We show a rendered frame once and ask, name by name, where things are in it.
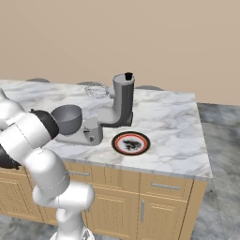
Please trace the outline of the grey mixer bowl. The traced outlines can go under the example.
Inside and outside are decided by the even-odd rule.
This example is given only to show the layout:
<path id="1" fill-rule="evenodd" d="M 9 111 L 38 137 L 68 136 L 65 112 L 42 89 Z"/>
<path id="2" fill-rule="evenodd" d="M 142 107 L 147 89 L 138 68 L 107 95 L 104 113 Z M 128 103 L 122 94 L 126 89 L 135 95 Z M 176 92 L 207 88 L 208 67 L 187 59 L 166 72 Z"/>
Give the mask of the grey mixer bowl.
<path id="1" fill-rule="evenodd" d="M 77 132 L 83 122 L 82 109 L 73 104 L 62 105 L 55 108 L 51 115 L 59 126 L 59 133 L 71 135 Z"/>

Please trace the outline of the black plate with red rim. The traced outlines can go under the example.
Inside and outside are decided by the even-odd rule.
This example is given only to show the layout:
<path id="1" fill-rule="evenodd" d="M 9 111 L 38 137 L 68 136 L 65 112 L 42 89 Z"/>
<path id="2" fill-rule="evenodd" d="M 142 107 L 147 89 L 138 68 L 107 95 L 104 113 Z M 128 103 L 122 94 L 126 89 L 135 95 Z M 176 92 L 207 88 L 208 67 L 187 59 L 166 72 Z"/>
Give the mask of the black plate with red rim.
<path id="1" fill-rule="evenodd" d="M 136 131 L 125 131 L 112 138 L 112 148 L 125 156 L 138 156 L 149 150 L 149 138 Z"/>

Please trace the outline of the wooden cupboard door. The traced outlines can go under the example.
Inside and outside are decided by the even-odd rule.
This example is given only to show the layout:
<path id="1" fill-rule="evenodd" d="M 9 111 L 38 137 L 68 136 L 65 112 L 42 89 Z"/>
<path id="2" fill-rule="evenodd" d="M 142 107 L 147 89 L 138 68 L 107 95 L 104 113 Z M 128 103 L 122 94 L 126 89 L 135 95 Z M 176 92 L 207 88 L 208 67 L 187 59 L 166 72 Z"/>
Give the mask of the wooden cupboard door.
<path id="1" fill-rule="evenodd" d="M 38 206 L 33 202 L 30 183 L 0 185 L 0 213 L 36 222 L 43 221 Z"/>
<path id="2" fill-rule="evenodd" d="M 141 223 L 143 199 L 144 220 Z M 185 201 L 141 194 L 138 240 L 178 240 L 186 209 Z"/>
<path id="3" fill-rule="evenodd" d="M 94 187 L 95 200 L 86 211 L 88 228 L 97 234 L 136 240 L 139 194 Z"/>

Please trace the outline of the grey round stool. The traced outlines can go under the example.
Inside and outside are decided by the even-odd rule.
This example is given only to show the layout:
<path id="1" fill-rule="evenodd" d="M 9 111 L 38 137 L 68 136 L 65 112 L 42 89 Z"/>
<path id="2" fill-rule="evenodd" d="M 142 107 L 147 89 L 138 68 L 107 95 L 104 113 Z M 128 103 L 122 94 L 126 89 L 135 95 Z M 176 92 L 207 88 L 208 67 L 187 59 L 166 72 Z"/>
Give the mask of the grey round stool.
<path id="1" fill-rule="evenodd" d="M 141 86 L 135 87 L 135 89 L 164 91 L 163 89 L 161 89 L 161 88 L 159 88 L 157 86 L 153 86 L 153 85 L 141 85 Z"/>
<path id="2" fill-rule="evenodd" d="M 49 80 L 47 79 L 42 79 L 42 78 L 32 78 L 32 79 L 28 79 L 26 80 L 27 82 L 35 82 L 35 83 L 50 83 Z"/>

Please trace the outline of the grey stand mixer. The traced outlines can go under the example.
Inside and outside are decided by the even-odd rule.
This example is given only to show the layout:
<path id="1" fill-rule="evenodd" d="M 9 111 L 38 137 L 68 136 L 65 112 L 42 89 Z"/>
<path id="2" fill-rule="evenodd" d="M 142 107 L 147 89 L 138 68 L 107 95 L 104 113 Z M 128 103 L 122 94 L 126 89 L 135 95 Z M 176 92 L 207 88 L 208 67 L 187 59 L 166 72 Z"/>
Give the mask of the grey stand mixer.
<path id="1" fill-rule="evenodd" d="M 114 76 L 109 88 L 113 105 L 100 108 L 97 117 L 85 120 L 82 127 L 74 125 L 72 134 L 60 132 L 55 139 L 62 143 L 95 146 L 102 142 L 104 128 L 130 127 L 133 119 L 134 83 L 135 77 L 131 72 Z"/>

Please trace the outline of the wooden drawer front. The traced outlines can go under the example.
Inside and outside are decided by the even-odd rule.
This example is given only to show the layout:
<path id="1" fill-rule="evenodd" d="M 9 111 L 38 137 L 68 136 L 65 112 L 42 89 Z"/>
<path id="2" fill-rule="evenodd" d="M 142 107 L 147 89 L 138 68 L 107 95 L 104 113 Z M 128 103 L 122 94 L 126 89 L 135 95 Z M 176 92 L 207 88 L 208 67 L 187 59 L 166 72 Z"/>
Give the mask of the wooden drawer front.
<path id="1" fill-rule="evenodd" d="M 186 178 L 142 173 L 140 192 L 187 201 L 192 189 L 192 184 L 193 181 Z"/>
<path id="2" fill-rule="evenodd" d="M 21 167 L 19 170 L 0 168 L 0 185 L 15 183 L 29 184 L 25 168 Z"/>
<path id="3" fill-rule="evenodd" d="M 86 182 L 99 188 L 113 188 L 129 192 L 139 191 L 140 174 L 109 167 L 65 162 L 68 171 L 90 173 L 90 176 L 70 174 L 76 181 Z"/>

